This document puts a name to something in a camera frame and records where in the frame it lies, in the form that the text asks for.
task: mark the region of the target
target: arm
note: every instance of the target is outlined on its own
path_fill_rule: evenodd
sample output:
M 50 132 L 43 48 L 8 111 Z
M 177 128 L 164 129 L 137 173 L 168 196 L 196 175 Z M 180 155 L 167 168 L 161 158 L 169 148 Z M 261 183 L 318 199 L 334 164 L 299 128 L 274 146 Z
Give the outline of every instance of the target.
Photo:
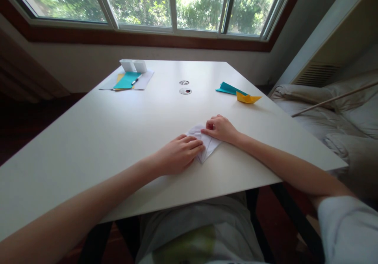
M 255 157 L 284 181 L 308 194 L 318 208 L 330 196 L 354 194 L 335 177 L 289 153 L 261 143 L 238 132 L 227 118 L 217 115 L 206 123 L 204 134 L 231 143 Z
M 188 168 L 201 140 L 180 135 L 155 154 L 65 201 L 0 242 L 0 263 L 55 263 L 111 209 L 162 175 Z

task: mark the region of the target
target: air vent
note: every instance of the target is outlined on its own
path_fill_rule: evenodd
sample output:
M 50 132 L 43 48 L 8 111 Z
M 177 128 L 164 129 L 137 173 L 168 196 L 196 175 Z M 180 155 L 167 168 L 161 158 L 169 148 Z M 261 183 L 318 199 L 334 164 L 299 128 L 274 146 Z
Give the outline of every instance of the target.
M 296 85 L 306 85 L 313 87 L 323 87 L 327 80 L 333 76 L 341 65 L 310 62 L 306 69 L 292 82 Z

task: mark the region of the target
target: marker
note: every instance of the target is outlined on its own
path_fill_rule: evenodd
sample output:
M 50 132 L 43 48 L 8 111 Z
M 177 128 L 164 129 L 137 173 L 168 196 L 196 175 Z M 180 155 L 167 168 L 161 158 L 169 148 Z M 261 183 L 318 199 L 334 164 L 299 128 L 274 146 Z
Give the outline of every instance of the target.
M 133 81 L 133 83 L 131 83 L 131 85 L 134 85 L 135 83 L 137 83 L 137 82 L 138 82 L 138 80 L 139 80 L 139 78 L 140 78 L 140 77 L 142 77 L 142 75 L 143 75 L 143 73 L 142 73 L 141 75 L 139 75 L 139 76 L 138 76 L 138 78 L 137 78 L 137 79 L 135 79 L 135 80 Z

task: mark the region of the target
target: teal paper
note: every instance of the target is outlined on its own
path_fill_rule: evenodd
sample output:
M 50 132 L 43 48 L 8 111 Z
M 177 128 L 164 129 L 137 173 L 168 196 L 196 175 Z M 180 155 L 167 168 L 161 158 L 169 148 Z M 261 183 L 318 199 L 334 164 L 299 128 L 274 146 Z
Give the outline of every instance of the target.
M 139 72 L 126 72 L 122 79 L 114 86 L 114 89 L 129 89 L 132 88 L 133 81 L 141 75 Z
M 218 92 L 224 92 L 236 95 L 236 91 L 239 93 L 242 93 L 244 96 L 248 95 L 247 93 L 244 93 L 243 91 L 240 91 L 239 89 L 236 89 L 235 87 L 232 87 L 231 85 L 228 85 L 226 82 L 222 82 L 219 89 L 215 89 L 215 91 Z

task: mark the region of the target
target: person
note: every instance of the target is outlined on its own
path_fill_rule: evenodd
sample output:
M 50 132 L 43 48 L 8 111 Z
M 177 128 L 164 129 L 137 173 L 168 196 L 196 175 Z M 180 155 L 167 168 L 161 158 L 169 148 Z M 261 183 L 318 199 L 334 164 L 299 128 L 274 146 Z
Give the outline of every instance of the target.
M 378 260 L 378 213 L 318 167 L 238 132 L 213 116 L 202 133 L 254 156 L 306 193 L 318 211 L 327 263 Z M 111 209 L 162 175 L 180 174 L 204 150 L 180 135 L 156 153 L 65 201 L 0 243 L 1 263 L 55 263 Z M 142 216 L 137 263 L 264 261 L 243 197 L 222 196 Z

